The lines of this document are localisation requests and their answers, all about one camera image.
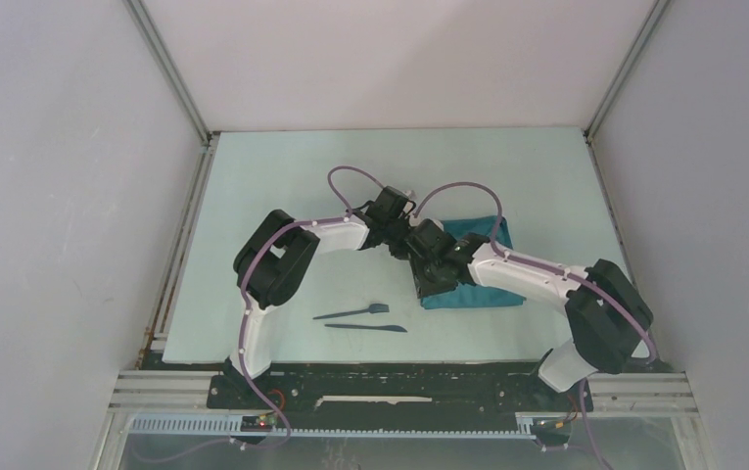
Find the teal cloth napkin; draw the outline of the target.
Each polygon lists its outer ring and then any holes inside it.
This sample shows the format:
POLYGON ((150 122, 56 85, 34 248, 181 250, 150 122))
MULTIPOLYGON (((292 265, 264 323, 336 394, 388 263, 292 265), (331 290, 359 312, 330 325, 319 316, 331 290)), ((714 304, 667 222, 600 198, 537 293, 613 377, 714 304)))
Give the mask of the teal cloth napkin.
MULTIPOLYGON (((468 233, 490 236, 496 221, 495 215, 476 218, 443 220, 444 231, 455 239, 468 233)), ((522 306, 525 297, 498 288, 459 284, 454 290, 424 297, 420 305, 425 309, 463 309, 522 306)))

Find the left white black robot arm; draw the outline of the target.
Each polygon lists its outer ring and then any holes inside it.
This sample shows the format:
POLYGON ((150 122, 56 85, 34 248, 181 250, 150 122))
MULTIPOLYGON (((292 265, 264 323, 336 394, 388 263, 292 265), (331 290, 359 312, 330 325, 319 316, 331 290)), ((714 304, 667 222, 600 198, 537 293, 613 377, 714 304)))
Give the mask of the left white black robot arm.
POLYGON ((244 407, 257 407, 268 395, 261 376, 273 362, 275 321, 268 316, 301 287, 316 256, 338 251, 363 251, 380 245, 396 247, 411 229, 417 204, 411 192, 383 188, 373 201, 340 216, 296 219, 281 209, 271 211, 233 261, 245 307, 237 346, 229 361, 239 372, 230 394, 244 407))

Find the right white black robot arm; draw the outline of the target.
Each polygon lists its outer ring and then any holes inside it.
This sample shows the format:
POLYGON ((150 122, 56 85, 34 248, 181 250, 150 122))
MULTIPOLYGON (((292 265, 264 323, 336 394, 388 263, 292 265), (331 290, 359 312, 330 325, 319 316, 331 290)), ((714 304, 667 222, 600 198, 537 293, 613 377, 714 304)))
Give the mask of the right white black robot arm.
POLYGON ((534 405, 552 409, 588 376, 620 374, 638 345, 657 356, 648 329, 650 308, 622 269, 606 259, 591 267, 523 255, 494 239, 469 233, 455 239, 430 219, 403 241, 421 298, 458 285, 496 288, 553 307, 566 317, 571 337, 548 352, 528 384, 534 405))

